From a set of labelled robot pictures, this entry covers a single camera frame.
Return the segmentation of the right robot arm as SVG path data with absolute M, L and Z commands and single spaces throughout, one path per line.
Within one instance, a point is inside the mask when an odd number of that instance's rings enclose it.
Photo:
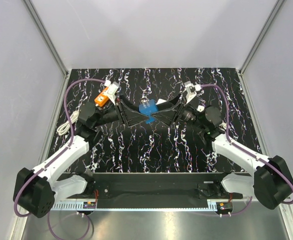
M 204 149 L 231 160 L 247 175 L 228 173 L 213 186 L 218 198 L 230 193 L 256 198 L 264 207 L 273 210 L 279 204 L 293 204 L 293 177 L 286 161 L 276 155 L 258 153 L 232 139 L 225 129 L 221 111 L 214 106 L 202 110 L 187 104 L 181 95 L 166 101 L 159 100 L 151 116 L 166 125 L 184 122 L 195 127 Z

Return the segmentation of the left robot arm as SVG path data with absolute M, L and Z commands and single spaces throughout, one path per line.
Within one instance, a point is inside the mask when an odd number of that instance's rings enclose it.
M 89 198 L 94 194 L 91 177 L 84 173 L 61 180 L 61 175 L 81 156 L 99 142 L 102 125 L 121 122 L 132 127 L 149 119 L 139 107 L 120 97 L 107 109 L 87 102 L 79 108 L 76 127 L 70 139 L 47 160 L 32 169 L 22 168 L 16 176 L 13 193 L 14 213 L 23 218 L 34 215 L 44 217 L 54 206 L 68 197 L 80 194 Z

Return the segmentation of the orange power strip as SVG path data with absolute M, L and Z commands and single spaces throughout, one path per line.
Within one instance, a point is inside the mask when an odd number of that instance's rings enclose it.
M 95 105 L 97 107 L 104 107 L 108 101 L 112 101 L 115 98 L 115 94 L 113 93 L 113 90 L 111 86 L 107 86 L 95 99 Z

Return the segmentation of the blue cube adapter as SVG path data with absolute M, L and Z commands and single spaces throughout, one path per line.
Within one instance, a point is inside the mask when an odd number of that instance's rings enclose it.
M 150 124 L 156 120 L 152 116 L 152 113 L 158 112 L 158 107 L 154 99 L 143 101 L 138 109 L 141 114 L 148 116 L 148 119 L 145 121 L 146 124 Z

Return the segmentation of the white charger plug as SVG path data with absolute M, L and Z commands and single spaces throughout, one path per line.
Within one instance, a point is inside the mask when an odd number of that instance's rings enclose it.
M 204 107 L 204 106 L 202 106 L 202 105 L 198 105 L 198 106 L 197 106 L 197 111 L 198 111 L 199 113 L 203 113 L 204 110 L 205 110 L 205 107 Z

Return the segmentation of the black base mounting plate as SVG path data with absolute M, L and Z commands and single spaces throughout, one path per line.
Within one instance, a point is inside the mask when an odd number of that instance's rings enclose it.
M 208 207 L 208 200 L 241 199 L 221 181 L 226 173 L 95 173 L 84 193 L 73 199 L 93 199 L 98 209 L 166 210 Z

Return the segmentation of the white multicolour power strip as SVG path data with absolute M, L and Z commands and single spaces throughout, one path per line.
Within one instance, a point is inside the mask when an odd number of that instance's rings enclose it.
M 163 104 L 165 102 L 167 102 L 167 100 L 159 98 L 158 101 L 156 102 L 156 105 L 160 105 L 160 104 Z

